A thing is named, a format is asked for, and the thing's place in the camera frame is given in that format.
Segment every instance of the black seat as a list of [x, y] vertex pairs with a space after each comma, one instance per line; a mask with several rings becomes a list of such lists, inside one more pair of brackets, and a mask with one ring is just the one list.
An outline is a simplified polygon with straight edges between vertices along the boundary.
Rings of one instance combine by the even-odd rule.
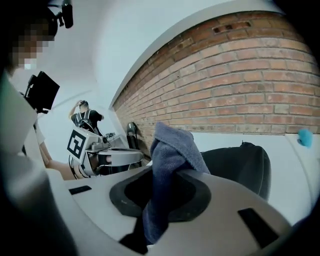
[[261, 146], [244, 142], [238, 147], [218, 148], [201, 154], [212, 175], [237, 182], [268, 200], [271, 164]]

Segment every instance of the white floor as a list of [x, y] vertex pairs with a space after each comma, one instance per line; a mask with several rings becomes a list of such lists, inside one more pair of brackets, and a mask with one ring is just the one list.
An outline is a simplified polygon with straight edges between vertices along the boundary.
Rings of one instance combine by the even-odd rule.
[[312, 148], [306, 148], [297, 143], [296, 134], [192, 134], [201, 152], [238, 147], [242, 141], [263, 147], [271, 162], [269, 204], [292, 225], [310, 213], [320, 189], [320, 160], [317, 159], [317, 156], [320, 157], [319, 135], [314, 135]]

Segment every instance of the white wall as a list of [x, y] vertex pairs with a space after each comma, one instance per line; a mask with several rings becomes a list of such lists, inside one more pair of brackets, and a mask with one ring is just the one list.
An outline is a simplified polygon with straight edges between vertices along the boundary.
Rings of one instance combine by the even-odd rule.
[[312, 206], [317, 202], [320, 192], [320, 134], [314, 134], [310, 148], [298, 143], [297, 134], [286, 134], [308, 181]]
[[199, 151], [239, 147], [242, 141], [263, 147], [271, 162], [268, 203], [292, 225], [310, 213], [312, 202], [307, 178], [298, 156], [285, 136], [201, 132], [192, 134]]
[[278, 11], [266, 0], [113, 0], [99, 26], [93, 66], [111, 107], [141, 65], [192, 26], [241, 11]]

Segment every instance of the black bag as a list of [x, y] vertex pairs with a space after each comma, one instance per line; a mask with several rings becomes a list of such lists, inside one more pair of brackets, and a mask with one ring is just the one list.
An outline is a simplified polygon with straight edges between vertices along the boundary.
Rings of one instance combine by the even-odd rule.
[[82, 118], [81, 113], [76, 114], [76, 126], [79, 128], [86, 129], [94, 134], [99, 135], [98, 130], [96, 128], [94, 128], [91, 120], [89, 119], [90, 112], [91, 112], [91, 110], [87, 110], [84, 113], [84, 118]]

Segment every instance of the gray towel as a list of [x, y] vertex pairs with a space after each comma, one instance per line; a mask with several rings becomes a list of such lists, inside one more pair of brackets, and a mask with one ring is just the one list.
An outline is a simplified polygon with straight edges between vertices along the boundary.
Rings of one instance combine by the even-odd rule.
[[210, 174], [193, 135], [157, 122], [150, 149], [152, 158], [152, 197], [143, 210], [144, 235], [148, 244], [155, 244], [168, 227], [173, 174], [194, 169]]

